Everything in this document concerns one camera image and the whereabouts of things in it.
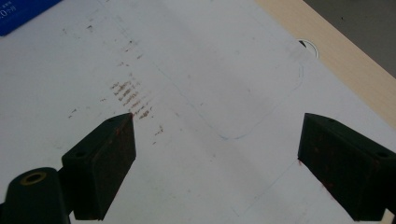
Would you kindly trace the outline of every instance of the bolt hole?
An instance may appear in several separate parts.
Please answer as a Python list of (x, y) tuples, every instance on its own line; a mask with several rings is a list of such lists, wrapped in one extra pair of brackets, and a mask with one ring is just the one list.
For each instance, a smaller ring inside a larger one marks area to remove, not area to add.
[(78, 152), (78, 153), (76, 153), (76, 157), (81, 158), (81, 157), (84, 157), (85, 154), (86, 154), (85, 152)]
[(376, 153), (377, 156), (382, 157), (382, 158), (387, 158), (389, 155), (385, 152), (377, 152)]
[(21, 184), (24, 186), (33, 185), (33, 184), (36, 184), (36, 183), (42, 181), (43, 179), (45, 179), (46, 176), (47, 176), (47, 174), (44, 172), (32, 173), (32, 174), (25, 176), (21, 180)]

